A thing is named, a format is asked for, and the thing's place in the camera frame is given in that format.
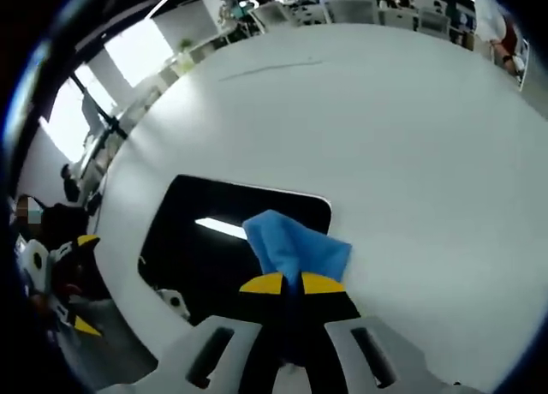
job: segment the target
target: black rectangular hole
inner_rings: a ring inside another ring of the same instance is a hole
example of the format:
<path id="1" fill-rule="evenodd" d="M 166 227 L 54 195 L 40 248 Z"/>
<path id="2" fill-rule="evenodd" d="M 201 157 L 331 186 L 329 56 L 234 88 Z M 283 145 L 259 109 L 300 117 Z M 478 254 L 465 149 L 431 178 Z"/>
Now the black rectangular hole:
<path id="1" fill-rule="evenodd" d="M 215 330 L 190 368 L 187 380 L 198 388 L 207 388 L 209 375 L 215 370 L 234 332 L 228 328 Z"/>
<path id="2" fill-rule="evenodd" d="M 356 328 L 351 332 L 377 380 L 377 387 L 386 388 L 394 384 L 396 382 L 396 377 L 369 332 L 367 332 L 365 328 Z"/>

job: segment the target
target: blue cloth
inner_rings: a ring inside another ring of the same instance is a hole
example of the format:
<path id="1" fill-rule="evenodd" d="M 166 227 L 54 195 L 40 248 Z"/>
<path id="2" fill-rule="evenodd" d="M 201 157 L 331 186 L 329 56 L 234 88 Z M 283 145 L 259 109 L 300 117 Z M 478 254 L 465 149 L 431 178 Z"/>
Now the blue cloth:
<path id="1" fill-rule="evenodd" d="M 350 244 L 310 230 L 273 210 L 246 220 L 243 229 L 263 273 L 281 272 L 291 290 L 296 288 L 300 272 L 342 281 Z"/>

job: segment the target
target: window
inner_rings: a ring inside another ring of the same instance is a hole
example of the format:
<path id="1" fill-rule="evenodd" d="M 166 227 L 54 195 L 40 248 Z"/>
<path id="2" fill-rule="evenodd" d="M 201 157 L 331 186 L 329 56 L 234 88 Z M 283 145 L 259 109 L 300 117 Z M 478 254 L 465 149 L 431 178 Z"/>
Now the window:
<path id="1" fill-rule="evenodd" d="M 44 124 L 45 131 L 53 143 L 73 163 L 81 159 L 89 132 L 89 126 L 82 113 L 83 98 L 80 89 L 68 79 L 57 92 L 50 121 Z"/>
<path id="2" fill-rule="evenodd" d="M 90 68 L 85 64 L 82 64 L 74 73 L 87 89 L 90 96 L 99 104 L 99 107 L 106 111 L 107 114 L 111 114 L 116 108 L 116 102 L 99 82 L 97 77 L 95 77 L 95 74 Z"/>
<path id="3" fill-rule="evenodd" d="M 131 87 L 152 75 L 173 56 L 170 45 L 152 19 L 130 27 L 104 48 Z"/>

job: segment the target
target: person in white shirt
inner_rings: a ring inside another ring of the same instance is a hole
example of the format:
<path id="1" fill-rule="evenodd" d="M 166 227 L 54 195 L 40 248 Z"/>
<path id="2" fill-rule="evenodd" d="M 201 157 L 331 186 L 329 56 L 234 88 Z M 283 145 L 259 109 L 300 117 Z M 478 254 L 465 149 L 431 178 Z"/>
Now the person in white shirt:
<path id="1" fill-rule="evenodd" d="M 521 56 L 523 37 L 512 15 L 497 0 L 475 0 L 476 36 L 489 43 L 511 75 L 518 75 L 525 64 Z"/>

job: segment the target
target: white table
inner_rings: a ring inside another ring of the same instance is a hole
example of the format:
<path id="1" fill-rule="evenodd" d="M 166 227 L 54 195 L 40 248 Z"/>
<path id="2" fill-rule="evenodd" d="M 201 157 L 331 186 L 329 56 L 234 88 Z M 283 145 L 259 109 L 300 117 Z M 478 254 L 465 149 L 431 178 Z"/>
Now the white table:
<path id="1" fill-rule="evenodd" d="M 391 27 L 281 30 L 223 48 L 112 162 L 98 267 L 151 352 L 188 326 L 137 260 L 178 174 L 316 194 L 354 245 L 345 284 L 438 377 L 492 389 L 548 302 L 548 124 L 502 70 Z"/>

